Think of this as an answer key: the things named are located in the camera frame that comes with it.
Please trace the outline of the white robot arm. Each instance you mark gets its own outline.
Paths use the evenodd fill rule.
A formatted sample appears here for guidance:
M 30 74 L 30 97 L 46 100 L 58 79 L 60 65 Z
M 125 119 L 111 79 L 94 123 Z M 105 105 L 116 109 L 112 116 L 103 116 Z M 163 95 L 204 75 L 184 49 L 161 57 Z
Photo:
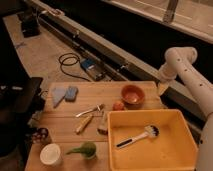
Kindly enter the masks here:
M 158 70 L 161 83 L 179 76 L 207 118 L 203 127 L 196 171 L 213 171 L 213 84 L 194 67 L 198 53 L 194 47 L 171 47 L 166 50 L 165 63 Z

